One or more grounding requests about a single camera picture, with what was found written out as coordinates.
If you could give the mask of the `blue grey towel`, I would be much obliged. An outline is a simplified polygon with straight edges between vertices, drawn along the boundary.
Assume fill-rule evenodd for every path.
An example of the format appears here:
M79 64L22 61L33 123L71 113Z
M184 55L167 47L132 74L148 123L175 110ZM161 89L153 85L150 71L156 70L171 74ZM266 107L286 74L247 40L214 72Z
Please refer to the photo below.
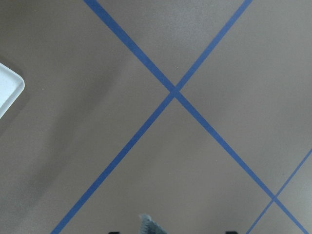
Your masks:
M168 232L163 229L158 223L156 223L148 214L142 214L140 216L141 226L140 234L167 234Z

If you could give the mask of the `white wooden towel rack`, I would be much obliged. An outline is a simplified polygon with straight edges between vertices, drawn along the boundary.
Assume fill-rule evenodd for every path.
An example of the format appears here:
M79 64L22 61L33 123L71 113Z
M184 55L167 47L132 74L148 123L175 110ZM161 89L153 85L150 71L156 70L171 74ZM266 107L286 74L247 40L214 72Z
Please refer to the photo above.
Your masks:
M24 79L4 64L0 64L0 117L6 113L25 88Z

